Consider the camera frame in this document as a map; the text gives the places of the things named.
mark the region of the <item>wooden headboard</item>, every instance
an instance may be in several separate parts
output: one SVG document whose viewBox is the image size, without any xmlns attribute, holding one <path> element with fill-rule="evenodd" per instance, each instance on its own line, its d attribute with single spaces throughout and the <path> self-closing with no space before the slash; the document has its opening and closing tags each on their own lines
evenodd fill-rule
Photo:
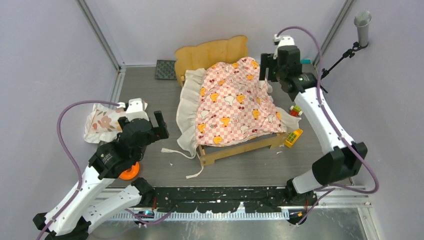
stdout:
<svg viewBox="0 0 424 240">
<path fill-rule="evenodd" d="M 184 46 L 175 52 L 175 74 L 180 86 L 186 70 L 208 69 L 218 62 L 235 63 L 248 56 L 248 37 L 234 36 L 226 40 L 208 41 L 197 46 Z"/>
</svg>

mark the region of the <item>microphone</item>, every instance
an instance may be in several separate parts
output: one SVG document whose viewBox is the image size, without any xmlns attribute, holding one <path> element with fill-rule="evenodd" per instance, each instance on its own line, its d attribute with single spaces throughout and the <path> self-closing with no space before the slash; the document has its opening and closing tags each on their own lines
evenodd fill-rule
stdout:
<svg viewBox="0 0 424 240">
<path fill-rule="evenodd" d="M 358 32 L 358 42 L 361 47 L 368 46 L 368 26 L 371 22 L 371 14 L 369 11 L 361 11 L 355 16 L 353 21 Z"/>
</svg>

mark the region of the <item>dark textured square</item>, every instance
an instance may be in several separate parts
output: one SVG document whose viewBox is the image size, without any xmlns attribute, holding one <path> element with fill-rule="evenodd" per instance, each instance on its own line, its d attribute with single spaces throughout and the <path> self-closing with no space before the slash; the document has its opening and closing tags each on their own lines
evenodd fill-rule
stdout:
<svg viewBox="0 0 424 240">
<path fill-rule="evenodd" d="M 157 60 L 155 79 L 177 80 L 175 75 L 175 61 L 172 60 Z"/>
</svg>

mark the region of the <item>wooden floor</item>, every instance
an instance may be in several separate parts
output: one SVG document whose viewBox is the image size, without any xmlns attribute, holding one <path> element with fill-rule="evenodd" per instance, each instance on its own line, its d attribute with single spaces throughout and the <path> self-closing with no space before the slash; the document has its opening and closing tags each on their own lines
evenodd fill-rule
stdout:
<svg viewBox="0 0 424 240">
<path fill-rule="evenodd" d="M 304 72 L 315 72 L 311 65 L 303 66 Z M 127 68 L 120 98 L 122 102 L 142 98 L 148 103 L 147 113 L 162 111 L 169 131 L 169 139 L 147 147 L 140 162 L 140 176 L 156 187 L 187 186 L 284 186 L 290 178 L 311 169 L 312 163 L 322 156 L 321 147 L 308 120 L 300 121 L 302 136 L 292 148 L 261 148 L 236 156 L 219 159 L 206 166 L 198 177 L 186 179 L 197 173 L 200 162 L 187 159 L 178 153 L 162 153 L 161 148 L 179 150 L 177 139 L 181 132 L 176 123 L 177 106 L 181 87 L 176 80 L 156 80 L 155 67 Z M 281 90 L 279 83 L 272 83 L 274 104 L 285 110 L 293 104 Z M 117 179 L 111 187 L 126 187 L 130 182 Z"/>
</svg>

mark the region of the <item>gray wall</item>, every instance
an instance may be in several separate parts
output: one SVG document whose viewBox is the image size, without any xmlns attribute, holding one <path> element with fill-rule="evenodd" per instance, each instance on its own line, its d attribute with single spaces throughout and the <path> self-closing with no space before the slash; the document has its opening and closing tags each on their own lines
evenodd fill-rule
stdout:
<svg viewBox="0 0 424 240">
<path fill-rule="evenodd" d="M 249 55 L 272 53 L 274 34 L 300 25 L 323 41 L 343 0 L 87 0 L 114 54 L 127 65 L 173 60 L 177 49 L 246 35 Z M 290 33 L 302 57 L 317 53 L 308 37 Z"/>
<path fill-rule="evenodd" d="M 77 181 L 56 121 L 69 104 L 107 100 L 116 71 L 75 1 L 3 1 L 0 8 L 0 239 L 35 239 L 36 213 L 50 211 Z M 65 142 L 82 168 L 91 105 L 71 110 Z"/>
<path fill-rule="evenodd" d="M 324 55 L 329 68 L 354 41 L 355 15 L 369 10 L 369 47 L 324 80 L 343 127 L 368 146 L 366 160 L 381 183 L 371 196 L 383 239 L 423 239 L 424 81 L 422 0 L 358 0 Z M 362 168 L 356 183 L 373 187 Z"/>
</svg>

